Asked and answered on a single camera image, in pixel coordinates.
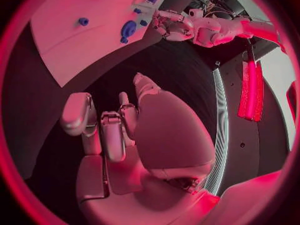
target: robotic hand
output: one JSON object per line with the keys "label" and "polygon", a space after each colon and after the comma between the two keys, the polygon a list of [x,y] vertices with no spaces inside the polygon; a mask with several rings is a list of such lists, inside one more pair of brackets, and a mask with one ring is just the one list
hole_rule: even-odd
{"label": "robotic hand", "polygon": [[252,38],[253,36],[269,40],[284,47],[273,25],[266,22],[250,21],[248,18],[203,17],[200,9],[191,9],[188,16],[174,11],[156,11],[153,15],[153,28],[166,40],[191,40],[194,44],[211,48],[232,41],[236,36]]}

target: dark floor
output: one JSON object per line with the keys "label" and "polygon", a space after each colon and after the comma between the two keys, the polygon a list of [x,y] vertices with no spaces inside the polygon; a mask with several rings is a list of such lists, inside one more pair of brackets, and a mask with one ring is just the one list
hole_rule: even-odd
{"label": "dark floor", "polygon": [[[136,72],[149,76],[161,88],[184,100],[201,118],[212,140],[217,129],[215,84],[212,71],[187,42],[161,42],[117,65],[86,91],[92,94],[98,114],[119,108],[118,94],[128,93],[137,104]],[[81,138],[64,133],[59,123],[48,135],[26,182],[36,196],[69,224],[85,224],[76,201],[76,176],[84,156]]]}

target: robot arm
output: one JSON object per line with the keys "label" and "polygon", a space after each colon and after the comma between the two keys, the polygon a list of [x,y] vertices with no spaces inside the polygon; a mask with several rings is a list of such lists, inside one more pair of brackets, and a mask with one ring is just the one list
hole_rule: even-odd
{"label": "robot arm", "polygon": [[285,51],[275,27],[266,22],[250,21],[248,18],[228,20],[224,18],[203,17],[199,9],[193,9],[187,17],[173,11],[156,11],[153,27],[169,41],[192,39],[194,44],[211,48],[232,41],[236,36],[253,36],[280,45]]}

